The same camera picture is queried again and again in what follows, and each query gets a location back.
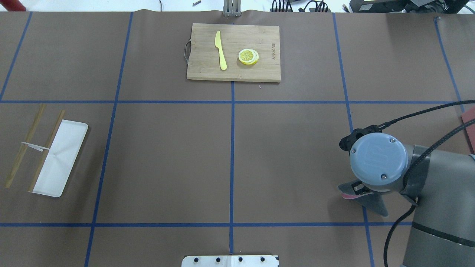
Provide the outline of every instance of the lemon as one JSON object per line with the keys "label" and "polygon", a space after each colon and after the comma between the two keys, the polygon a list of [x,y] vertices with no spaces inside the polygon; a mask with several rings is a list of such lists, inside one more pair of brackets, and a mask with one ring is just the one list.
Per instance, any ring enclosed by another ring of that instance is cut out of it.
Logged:
{"label": "lemon", "polygon": [[253,49],[243,49],[238,55],[239,61],[245,65],[254,65],[259,60],[259,54]]}

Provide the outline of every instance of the white tray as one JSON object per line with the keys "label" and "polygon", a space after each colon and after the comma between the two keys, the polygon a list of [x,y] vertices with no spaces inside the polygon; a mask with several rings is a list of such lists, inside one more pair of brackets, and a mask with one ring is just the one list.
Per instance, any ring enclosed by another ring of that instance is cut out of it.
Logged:
{"label": "white tray", "polygon": [[87,129],[85,123],[61,121],[33,193],[56,198],[61,196]]}

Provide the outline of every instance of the white bracket with holes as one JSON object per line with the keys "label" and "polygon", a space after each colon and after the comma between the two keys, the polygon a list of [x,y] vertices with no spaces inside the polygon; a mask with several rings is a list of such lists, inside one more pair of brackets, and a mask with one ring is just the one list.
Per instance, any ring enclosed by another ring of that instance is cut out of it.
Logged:
{"label": "white bracket with holes", "polygon": [[279,256],[186,256],[181,262],[181,267],[279,267]]}

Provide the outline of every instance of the white label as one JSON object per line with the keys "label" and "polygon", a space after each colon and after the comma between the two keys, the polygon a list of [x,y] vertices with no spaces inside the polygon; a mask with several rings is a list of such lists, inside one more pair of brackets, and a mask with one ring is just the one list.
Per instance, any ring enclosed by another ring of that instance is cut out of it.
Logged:
{"label": "white label", "polygon": [[359,11],[370,10],[373,4],[362,5]]}

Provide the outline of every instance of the knife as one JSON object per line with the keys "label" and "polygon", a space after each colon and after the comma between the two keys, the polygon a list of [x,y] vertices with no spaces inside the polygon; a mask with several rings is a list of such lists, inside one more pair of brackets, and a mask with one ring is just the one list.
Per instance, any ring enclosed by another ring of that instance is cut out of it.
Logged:
{"label": "knife", "polygon": [[224,59],[223,47],[221,46],[221,32],[216,32],[216,37],[214,37],[214,45],[219,50],[219,67],[221,70],[226,70],[228,66],[226,65],[226,60]]}

